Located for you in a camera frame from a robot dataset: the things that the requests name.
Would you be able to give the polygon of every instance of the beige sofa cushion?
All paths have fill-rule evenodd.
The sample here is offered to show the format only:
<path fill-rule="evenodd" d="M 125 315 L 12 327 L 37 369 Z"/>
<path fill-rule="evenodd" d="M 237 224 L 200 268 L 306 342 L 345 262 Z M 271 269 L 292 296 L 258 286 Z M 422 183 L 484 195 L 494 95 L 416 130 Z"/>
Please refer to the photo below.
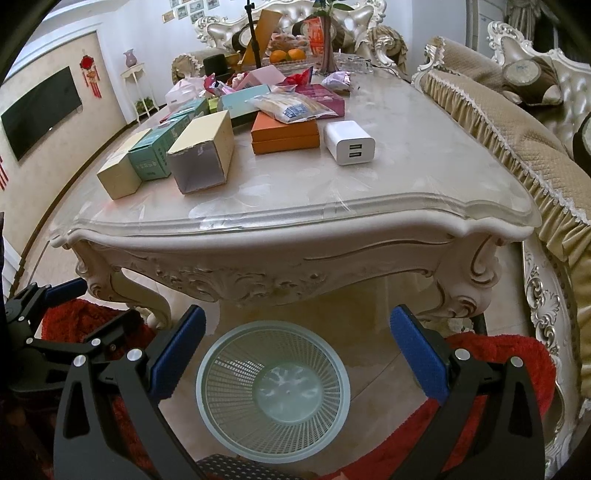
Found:
<path fill-rule="evenodd" d="M 503 71 L 498 63 L 445 37 L 434 37 L 429 43 L 437 47 L 436 68 L 465 75 L 496 92 L 502 90 Z"/>
<path fill-rule="evenodd" d="M 486 147 L 540 209 L 540 241 L 566 263 L 579 325 L 581 393 L 591 396 L 591 179 L 562 143 L 502 95 L 463 76 L 430 71 L 423 90 Z"/>

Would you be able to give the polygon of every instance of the throw pillow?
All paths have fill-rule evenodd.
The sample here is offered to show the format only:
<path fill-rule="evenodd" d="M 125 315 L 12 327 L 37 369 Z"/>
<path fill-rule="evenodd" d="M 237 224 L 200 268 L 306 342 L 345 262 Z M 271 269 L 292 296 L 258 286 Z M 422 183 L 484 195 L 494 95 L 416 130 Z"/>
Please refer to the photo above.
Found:
<path fill-rule="evenodd" d="M 560 105 L 562 94 L 554 67 L 541 57 L 521 59 L 503 67 L 503 95 L 527 106 Z"/>
<path fill-rule="evenodd" d="M 502 90 L 502 68 L 497 62 L 449 38 L 434 37 L 428 44 L 437 47 L 437 69 L 464 75 L 496 92 Z"/>
<path fill-rule="evenodd" d="M 589 177 L 591 177 L 591 113 L 573 135 L 573 158 Z"/>

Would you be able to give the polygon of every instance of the plastic bag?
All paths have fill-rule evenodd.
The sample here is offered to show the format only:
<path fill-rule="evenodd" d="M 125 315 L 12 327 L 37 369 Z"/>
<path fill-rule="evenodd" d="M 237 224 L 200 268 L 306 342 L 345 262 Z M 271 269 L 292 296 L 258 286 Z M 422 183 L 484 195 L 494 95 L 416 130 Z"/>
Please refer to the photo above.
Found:
<path fill-rule="evenodd" d="M 312 81 L 312 67 L 309 69 L 305 69 L 301 73 L 294 73 L 293 75 L 289 75 L 285 77 L 283 82 L 278 83 L 277 85 L 284 86 L 284 85 L 308 85 Z"/>
<path fill-rule="evenodd" d="M 205 81 L 203 82 L 203 87 L 211 94 L 215 95 L 216 97 L 221 97 L 222 95 L 226 95 L 227 93 L 234 93 L 232 87 L 226 85 L 223 82 L 216 80 L 216 74 L 212 73 L 209 77 L 205 77 Z"/>
<path fill-rule="evenodd" d="M 266 93 L 247 102 L 284 124 L 305 122 L 325 115 L 337 116 L 330 108 L 295 92 Z"/>
<path fill-rule="evenodd" d="M 332 92 L 348 92 L 351 87 L 351 74 L 349 72 L 334 72 L 322 80 L 320 84 Z"/>

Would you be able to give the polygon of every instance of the white side table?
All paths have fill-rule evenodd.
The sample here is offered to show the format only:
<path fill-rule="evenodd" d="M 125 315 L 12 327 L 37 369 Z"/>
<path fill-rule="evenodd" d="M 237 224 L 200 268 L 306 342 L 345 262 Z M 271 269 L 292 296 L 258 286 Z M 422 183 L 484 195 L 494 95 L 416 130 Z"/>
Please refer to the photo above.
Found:
<path fill-rule="evenodd" d="M 127 78 L 133 77 L 134 82 L 135 82 L 135 89 L 138 91 L 139 99 L 144 104 L 144 110 L 148 114 L 148 117 L 150 116 L 150 110 L 152 110 L 154 108 L 157 111 L 160 110 L 160 108 L 158 108 L 158 105 L 156 104 L 156 98 L 154 97 L 154 92 L 152 91 L 152 86 L 150 84 L 150 81 L 146 78 L 146 80 L 148 82 L 148 88 L 150 90 L 150 96 L 151 96 L 152 101 L 154 102 L 154 106 L 152 108 L 148 109 L 148 106 L 146 105 L 146 102 L 144 100 L 144 95 L 142 94 L 142 91 L 139 88 L 138 78 L 136 75 L 139 72 L 142 72 L 144 75 L 146 74 L 143 63 L 138 63 L 138 64 L 134 65 L 133 67 L 128 68 L 127 70 L 125 70 L 121 74 L 121 78 L 123 78 L 123 81 L 125 82 L 125 93 L 127 95 L 128 100 L 131 102 L 131 105 L 134 107 L 135 115 L 137 117 L 138 123 L 139 123 L 139 112 L 138 112 L 138 109 L 135 107 L 135 102 L 131 99 L 131 96 L 129 95 L 129 89 L 127 87 Z"/>

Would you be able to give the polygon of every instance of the tripod pole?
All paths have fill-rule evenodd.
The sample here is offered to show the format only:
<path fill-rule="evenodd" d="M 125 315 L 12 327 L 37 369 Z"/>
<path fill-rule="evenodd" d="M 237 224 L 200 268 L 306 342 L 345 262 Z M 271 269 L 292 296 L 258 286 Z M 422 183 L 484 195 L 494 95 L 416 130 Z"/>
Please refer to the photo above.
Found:
<path fill-rule="evenodd" d="M 259 69 L 261 68 L 261 52 L 259 50 L 259 44 L 256 39 L 255 35 L 255 24 L 252 21 L 252 9 L 255 8 L 255 4 L 251 3 L 251 0 L 246 0 L 246 5 L 244 10 L 246 10 L 246 16 L 248 17 L 248 25 L 251 28 L 251 44 L 252 44 L 252 52 L 255 55 L 255 63 L 256 67 Z"/>

